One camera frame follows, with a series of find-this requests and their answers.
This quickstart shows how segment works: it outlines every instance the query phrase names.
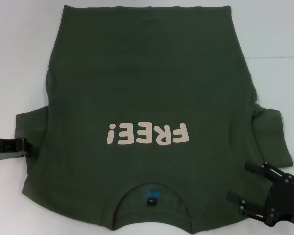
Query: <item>green t-shirt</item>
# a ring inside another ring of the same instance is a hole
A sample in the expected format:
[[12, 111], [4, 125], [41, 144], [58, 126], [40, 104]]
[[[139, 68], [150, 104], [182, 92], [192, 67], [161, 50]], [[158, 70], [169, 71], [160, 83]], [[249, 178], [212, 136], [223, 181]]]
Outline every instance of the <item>green t-shirt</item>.
[[292, 165], [279, 111], [255, 104], [231, 8], [65, 6], [47, 107], [17, 115], [32, 144], [23, 194], [117, 229], [190, 233], [238, 222], [226, 193], [262, 204], [246, 161]]

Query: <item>exclamation mark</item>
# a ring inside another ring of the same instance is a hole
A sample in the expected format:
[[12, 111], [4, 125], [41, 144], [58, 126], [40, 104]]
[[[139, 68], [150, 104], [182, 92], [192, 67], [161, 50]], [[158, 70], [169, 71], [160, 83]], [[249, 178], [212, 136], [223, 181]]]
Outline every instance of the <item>exclamation mark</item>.
[[108, 133], [108, 138], [107, 138], [107, 144], [112, 144], [113, 142], [113, 138], [114, 138], [114, 131], [113, 129], [116, 128], [116, 125], [115, 124], [110, 124], [110, 131]]

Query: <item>clothing tag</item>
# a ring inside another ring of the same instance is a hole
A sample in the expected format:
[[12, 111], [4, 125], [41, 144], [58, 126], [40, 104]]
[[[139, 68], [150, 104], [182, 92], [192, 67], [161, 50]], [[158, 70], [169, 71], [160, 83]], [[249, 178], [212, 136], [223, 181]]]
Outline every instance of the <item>clothing tag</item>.
[[151, 197], [147, 200], [147, 206], [156, 206], [157, 205], [157, 198]]

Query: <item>white surface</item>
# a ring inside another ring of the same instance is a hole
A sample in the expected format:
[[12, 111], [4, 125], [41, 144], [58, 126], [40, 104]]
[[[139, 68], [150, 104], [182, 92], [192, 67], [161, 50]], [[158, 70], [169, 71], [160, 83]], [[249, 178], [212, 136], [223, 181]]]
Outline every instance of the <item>white surface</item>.
[[[245, 57], [294, 56], [294, 0], [0, 0], [0, 137], [13, 137], [15, 114], [47, 104], [45, 75], [63, 5], [224, 6]], [[285, 138], [294, 160], [294, 58], [247, 59], [259, 102], [282, 112]], [[294, 167], [288, 169], [294, 174]], [[25, 159], [0, 161], [0, 235], [186, 235], [160, 223], [140, 223], [117, 231], [68, 219], [21, 194]], [[294, 225], [269, 228], [254, 220], [201, 232], [201, 235], [294, 235]]]

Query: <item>black clamp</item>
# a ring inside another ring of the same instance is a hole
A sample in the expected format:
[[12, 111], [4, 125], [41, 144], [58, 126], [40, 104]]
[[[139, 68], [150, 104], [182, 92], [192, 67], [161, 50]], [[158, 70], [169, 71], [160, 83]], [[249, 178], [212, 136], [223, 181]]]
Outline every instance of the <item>black clamp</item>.
[[245, 170], [266, 177], [273, 182], [264, 206], [251, 203], [233, 192], [227, 200], [239, 205], [239, 214], [264, 222], [272, 227], [284, 220], [294, 224], [294, 176], [264, 162], [257, 166], [246, 163]]
[[26, 155], [29, 149], [26, 139], [0, 139], [0, 160], [19, 158]]

